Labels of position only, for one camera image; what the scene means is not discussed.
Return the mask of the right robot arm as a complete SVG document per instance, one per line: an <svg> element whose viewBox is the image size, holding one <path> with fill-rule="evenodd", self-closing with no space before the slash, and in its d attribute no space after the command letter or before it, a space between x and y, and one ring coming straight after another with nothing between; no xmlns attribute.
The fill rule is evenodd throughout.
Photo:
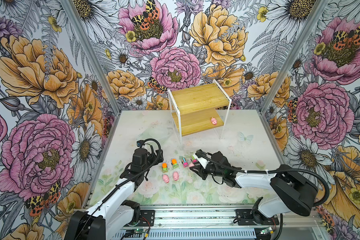
<svg viewBox="0 0 360 240"><path fill-rule="evenodd" d="M231 188L260 188L272 190L275 197L259 197L254 203L249 218L260 224L275 215L292 212L308 217L314 207L318 188L314 183L287 165L280 165L272 171L247 171L232 166L221 153L196 151L191 157L190 168L202 180L208 176L221 178L221 185Z"/></svg>

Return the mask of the pink toy truck blue top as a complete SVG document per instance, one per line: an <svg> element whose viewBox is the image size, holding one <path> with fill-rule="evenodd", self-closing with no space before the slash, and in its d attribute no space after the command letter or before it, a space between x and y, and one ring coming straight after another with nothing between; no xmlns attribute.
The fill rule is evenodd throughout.
<svg viewBox="0 0 360 240"><path fill-rule="evenodd" d="M184 167L184 168L186 168L186 167L188 167L188 166L189 166L189 164L188 164L188 162L187 162L186 158L182 158L182 164L183 164L183 167Z"/></svg>

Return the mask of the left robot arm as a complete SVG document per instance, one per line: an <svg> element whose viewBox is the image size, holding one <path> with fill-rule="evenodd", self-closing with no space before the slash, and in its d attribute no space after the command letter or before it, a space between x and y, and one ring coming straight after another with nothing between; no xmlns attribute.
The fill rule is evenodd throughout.
<svg viewBox="0 0 360 240"><path fill-rule="evenodd" d="M109 240L125 225L140 218L140 204L128 198L146 179L149 170L163 162L163 150L137 148L116 185L86 211L70 218L66 240Z"/></svg>

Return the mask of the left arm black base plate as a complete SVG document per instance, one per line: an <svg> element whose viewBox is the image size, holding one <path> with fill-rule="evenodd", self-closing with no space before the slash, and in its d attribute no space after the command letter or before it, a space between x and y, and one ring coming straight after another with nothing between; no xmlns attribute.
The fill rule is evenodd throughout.
<svg viewBox="0 0 360 240"><path fill-rule="evenodd" d="M136 227L153 227L155 224L155 210L141 210Z"/></svg>

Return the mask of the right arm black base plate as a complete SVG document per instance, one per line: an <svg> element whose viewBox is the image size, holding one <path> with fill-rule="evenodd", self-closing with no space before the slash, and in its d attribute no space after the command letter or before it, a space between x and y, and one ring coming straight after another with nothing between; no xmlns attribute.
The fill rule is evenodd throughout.
<svg viewBox="0 0 360 240"><path fill-rule="evenodd" d="M276 216L267 218L260 212L252 211L250 209L236 209L235 214L236 216L233 223L238 224L239 226L277 226L280 224L279 219Z"/></svg>

